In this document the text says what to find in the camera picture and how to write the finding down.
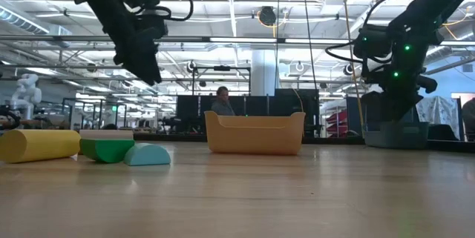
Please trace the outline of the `green half-round block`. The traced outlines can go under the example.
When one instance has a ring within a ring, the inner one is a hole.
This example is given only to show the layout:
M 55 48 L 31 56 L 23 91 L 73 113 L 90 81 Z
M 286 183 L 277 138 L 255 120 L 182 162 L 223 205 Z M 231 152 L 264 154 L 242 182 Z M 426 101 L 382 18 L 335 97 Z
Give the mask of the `green half-round block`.
M 133 139 L 81 139 L 84 156 L 96 162 L 117 163 L 124 160 L 128 150 L 135 145 Z

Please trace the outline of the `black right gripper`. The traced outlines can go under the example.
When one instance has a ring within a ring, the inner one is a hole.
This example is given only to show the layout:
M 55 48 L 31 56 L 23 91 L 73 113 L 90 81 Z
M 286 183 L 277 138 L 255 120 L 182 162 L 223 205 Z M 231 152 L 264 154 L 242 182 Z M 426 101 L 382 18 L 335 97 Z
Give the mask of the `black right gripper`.
M 399 121 L 423 97 L 419 88 L 426 93 L 437 89 L 437 81 L 426 76 L 390 76 L 381 94 L 381 116 L 384 121 Z

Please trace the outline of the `white pillar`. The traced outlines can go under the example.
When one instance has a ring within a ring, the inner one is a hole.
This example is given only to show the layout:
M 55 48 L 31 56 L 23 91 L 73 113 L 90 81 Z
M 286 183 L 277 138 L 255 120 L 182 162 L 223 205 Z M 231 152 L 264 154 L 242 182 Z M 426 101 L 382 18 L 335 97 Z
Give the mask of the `white pillar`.
M 274 96 L 277 85 L 277 68 L 274 50 L 253 50 L 251 60 L 251 94 Z

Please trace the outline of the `white patterned cloth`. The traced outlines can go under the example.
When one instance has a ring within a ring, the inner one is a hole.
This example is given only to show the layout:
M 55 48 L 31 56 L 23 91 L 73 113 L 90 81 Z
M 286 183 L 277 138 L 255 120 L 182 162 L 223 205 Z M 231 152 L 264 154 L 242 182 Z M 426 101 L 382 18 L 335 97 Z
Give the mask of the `white patterned cloth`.
M 460 138 L 459 104 L 456 99 L 441 96 L 424 97 L 416 104 L 420 122 L 449 125 L 454 136 Z

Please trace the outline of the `light blue half-round block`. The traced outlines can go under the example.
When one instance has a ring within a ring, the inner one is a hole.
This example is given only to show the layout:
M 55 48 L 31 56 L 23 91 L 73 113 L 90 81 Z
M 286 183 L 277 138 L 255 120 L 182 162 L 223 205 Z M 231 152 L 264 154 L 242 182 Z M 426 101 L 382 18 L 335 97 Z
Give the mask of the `light blue half-round block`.
M 169 165 L 171 157 L 161 145 L 136 143 L 125 154 L 124 163 L 128 166 Z

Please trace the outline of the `tall black box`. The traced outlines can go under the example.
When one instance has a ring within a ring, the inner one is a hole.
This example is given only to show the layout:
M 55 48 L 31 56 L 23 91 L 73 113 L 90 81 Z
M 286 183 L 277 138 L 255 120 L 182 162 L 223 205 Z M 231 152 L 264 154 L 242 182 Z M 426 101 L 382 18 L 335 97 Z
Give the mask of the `tall black box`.
M 269 105 L 269 112 L 272 116 L 290 116 L 296 112 L 303 112 L 304 136 L 320 136 L 319 99 L 316 89 L 277 89 Z

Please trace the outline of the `white humanoid robot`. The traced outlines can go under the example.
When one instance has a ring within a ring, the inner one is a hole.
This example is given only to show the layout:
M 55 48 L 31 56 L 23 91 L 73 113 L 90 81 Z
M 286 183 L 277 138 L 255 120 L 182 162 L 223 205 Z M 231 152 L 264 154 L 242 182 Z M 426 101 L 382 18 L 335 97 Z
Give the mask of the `white humanoid robot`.
M 36 74 L 26 73 L 17 80 L 16 91 L 13 93 L 10 106 L 20 110 L 24 119 L 32 119 L 34 106 L 42 100 L 42 91 L 36 86 L 39 77 Z

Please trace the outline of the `long yellow cylinder block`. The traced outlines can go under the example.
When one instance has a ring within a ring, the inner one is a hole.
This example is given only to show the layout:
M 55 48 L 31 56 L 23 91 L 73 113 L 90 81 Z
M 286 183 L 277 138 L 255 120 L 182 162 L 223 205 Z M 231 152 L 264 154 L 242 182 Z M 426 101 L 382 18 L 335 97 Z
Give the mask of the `long yellow cylinder block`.
M 78 154 L 81 136 L 74 130 L 15 129 L 0 136 L 0 161 L 23 163 Z

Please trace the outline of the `person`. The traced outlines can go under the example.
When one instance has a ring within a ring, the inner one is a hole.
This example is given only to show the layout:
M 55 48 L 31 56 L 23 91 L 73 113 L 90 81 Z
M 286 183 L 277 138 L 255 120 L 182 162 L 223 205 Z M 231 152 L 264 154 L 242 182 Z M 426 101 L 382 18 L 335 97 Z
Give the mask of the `person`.
M 216 99 L 212 103 L 212 111 L 218 116 L 234 116 L 235 112 L 229 102 L 229 90 L 225 86 L 217 89 Z

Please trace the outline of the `dark grey bin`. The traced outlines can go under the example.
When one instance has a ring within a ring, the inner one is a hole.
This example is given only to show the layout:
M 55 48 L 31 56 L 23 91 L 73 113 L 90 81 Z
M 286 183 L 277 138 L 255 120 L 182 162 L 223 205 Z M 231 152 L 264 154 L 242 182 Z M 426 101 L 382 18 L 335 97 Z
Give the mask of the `dark grey bin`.
M 364 124 L 367 146 L 391 149 L 423 149 L 428 142 L 427 122 L 376 122 Z

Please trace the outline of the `long plain wood cylinder block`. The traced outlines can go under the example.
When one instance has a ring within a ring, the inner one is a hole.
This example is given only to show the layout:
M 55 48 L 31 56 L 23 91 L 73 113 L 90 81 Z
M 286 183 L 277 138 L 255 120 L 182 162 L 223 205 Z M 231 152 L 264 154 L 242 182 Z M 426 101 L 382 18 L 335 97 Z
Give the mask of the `long plain wood cylinder block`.
M 132 130 L 81 130 L 82 139 L 134 139 Z

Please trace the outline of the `black partition panels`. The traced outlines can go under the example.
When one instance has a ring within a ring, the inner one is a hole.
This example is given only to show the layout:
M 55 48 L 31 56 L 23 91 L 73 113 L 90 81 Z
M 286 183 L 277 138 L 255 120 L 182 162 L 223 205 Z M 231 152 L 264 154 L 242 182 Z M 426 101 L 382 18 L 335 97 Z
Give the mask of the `black partition panels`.
M 361 112 L 359 111 L 358 99 L 356 97 L 347 97 L 347 125 L 348 130 L 353 130 L 359 135 L 362 134 L 362 125 L 368 131 L 380 130 L 381 123 L 384 121 L 379 101 L 361 100 Z
M 226 103 L 235 116 L 270 116 L 272 96 L 231 96 Z M 179 133 L 206 134 L 205 112 L 217 104 L 210 95 L 178 96 L 176 118 L 180 120 Z

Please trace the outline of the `yellow plastic bin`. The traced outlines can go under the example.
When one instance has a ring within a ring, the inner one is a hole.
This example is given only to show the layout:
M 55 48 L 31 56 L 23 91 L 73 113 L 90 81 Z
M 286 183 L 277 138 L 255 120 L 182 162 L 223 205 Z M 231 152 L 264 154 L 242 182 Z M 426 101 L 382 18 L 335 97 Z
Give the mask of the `yellow plastic bin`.
M 303 112 L 291 116 L 219 116 L 206 111 L 206 138 L 213 153 L 294 156 L 304 135 Z

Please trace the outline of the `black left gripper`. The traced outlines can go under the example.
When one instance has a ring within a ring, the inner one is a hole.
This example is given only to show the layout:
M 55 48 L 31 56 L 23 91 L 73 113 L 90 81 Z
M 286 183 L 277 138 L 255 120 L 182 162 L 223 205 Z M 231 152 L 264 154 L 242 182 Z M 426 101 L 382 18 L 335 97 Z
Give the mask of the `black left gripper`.
M 162 82 L 155 53 L 156 39 L 168 35 L 168 27 L 158 15 L 116 15 L 105 25 L 114 43 L 114 63 L 122 65 L 148 85 Z

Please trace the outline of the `black aluminium table frame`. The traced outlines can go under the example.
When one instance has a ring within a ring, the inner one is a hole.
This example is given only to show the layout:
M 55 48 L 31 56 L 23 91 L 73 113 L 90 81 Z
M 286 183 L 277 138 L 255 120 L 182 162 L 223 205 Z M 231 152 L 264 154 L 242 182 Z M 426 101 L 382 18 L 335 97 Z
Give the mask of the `black aluminium table frame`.
M 149 142 L 207 142 L 205 135 L 182 135 L 182 134 L 154 134 L 135 133 L 134 138 Z M 350 138 L 307 138 L 302 139 L 304 145 L 365 145 L 361 137 Z M 442 151 L 450 153 L 473 153 L 475 154 L 475 142 L 431 140 L 424 147 L 426 151 Z

